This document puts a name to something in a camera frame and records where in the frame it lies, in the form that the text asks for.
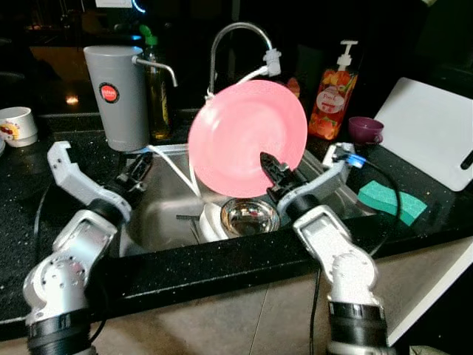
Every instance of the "white cutting board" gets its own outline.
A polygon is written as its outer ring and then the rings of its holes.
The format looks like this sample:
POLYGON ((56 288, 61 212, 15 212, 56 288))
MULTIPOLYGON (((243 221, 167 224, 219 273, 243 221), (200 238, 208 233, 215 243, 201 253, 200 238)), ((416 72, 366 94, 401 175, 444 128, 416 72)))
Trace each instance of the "white cutting board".
POLYGON ((453 191, 473 179, 460 165, 473 151, 473 100, 408 78, 399 79, 375 119, 386 149, 453 191))

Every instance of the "black countertop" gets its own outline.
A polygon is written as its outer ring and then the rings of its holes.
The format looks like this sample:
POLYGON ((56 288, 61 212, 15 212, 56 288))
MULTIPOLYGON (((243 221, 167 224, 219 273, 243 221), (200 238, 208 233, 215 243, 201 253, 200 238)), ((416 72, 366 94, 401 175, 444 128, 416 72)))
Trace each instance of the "black countertop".
MULTIPOLYGON (((179 126, 172 143, 186 140, 188 124, 179 126)), ((25 335, 29 307, 21 287, 29 270, 50 254, 51 245, 81 204, 53 183, 41 214, 39 246, 33 238, 35 213, 52 181, 46 152, 54 141, 70 141, 82 171, 99 183, 118 172, 119 154, 106 144, 102 131, 56 132, 32 146, 7 147, 0 158, 0 340, 25 335)), ((307 148, 322 158, 328 142, 309 138, 307 148)), ((473 235, 473 189, 452 192, 380 146, 358 151, 395 176, 401 189, 420 198, 427 209, 412 224, 393 232, 393 216, 345 220, 356 244, 370 248, 386 234, 389 241, 377 257, 399 254, 473 235)), ((357 192, 371 180, 387 184, 369 168, 353 169, 348 186, 357 192)), ((117 317, 212 294, 283 280, 313 271, 310 259, 291 230, 241 237, 120 259, 106 258, 95 272, 117 317)), ((92 309, 103 307, 101 292, 91 288, 92 309)))

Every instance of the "white mug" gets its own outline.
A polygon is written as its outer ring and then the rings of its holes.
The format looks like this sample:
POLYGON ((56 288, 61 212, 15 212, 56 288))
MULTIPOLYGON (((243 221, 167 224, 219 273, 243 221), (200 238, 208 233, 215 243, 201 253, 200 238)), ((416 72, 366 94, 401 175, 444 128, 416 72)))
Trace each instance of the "white mug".
POLYGON ((14 147, 29 146, 38 140, 38 128, 28 107, 0 109, 0 138, 14 147))

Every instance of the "stainless steel sink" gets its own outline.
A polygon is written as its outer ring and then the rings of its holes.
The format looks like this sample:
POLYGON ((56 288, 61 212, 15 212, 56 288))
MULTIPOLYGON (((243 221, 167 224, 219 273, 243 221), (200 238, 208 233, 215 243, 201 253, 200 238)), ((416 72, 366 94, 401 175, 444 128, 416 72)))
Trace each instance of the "stainless steel sink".
MULTIPOLYGON (((186 144, 160 148, 183 172, 188 174, 186 144)), ((299 171, 308 180, 312 180, 320 175, 323 169, 321 163, 306 151, 299 165, 299 171)), ((120 256, 197 244, 191 230, 191 222, 177 219, 177 216, 199 216, 203 210, 203 202, 178 178, 161 157, 154 157, 153 166, 145 182, 148 189, 143 200, 133 212, 130 224, 122 231, 120 256)), ((201 183, 199 187, 206 202, 211 201, 221 206, 229 199, 211 191, 201 183)), ((261 198, 271 203, 268 196, 261 198)), ((360 217, 370 213, 358 207, 355 204, 356 201, 355 193, 347 186, 343 186, 321 202, 330 206, 341 219, 360 217)), ((281 219, 282 226, 289 222, 287 216, 281 216, 281 219)))

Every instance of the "orange soap bottle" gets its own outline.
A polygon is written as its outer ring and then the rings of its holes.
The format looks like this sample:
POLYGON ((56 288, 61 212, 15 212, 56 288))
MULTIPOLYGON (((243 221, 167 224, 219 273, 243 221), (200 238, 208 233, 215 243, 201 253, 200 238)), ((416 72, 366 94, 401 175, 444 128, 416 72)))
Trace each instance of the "orange soap bottle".
POLYGON ((347 69, 352 61, 350 48, 358 41, 342 41, 341 44, 347 48, 338 57, 338 69, 327 69, 322 76, 308 129, 310 135, 329 141, 338 135, 358 77, 357 72, 347 69))

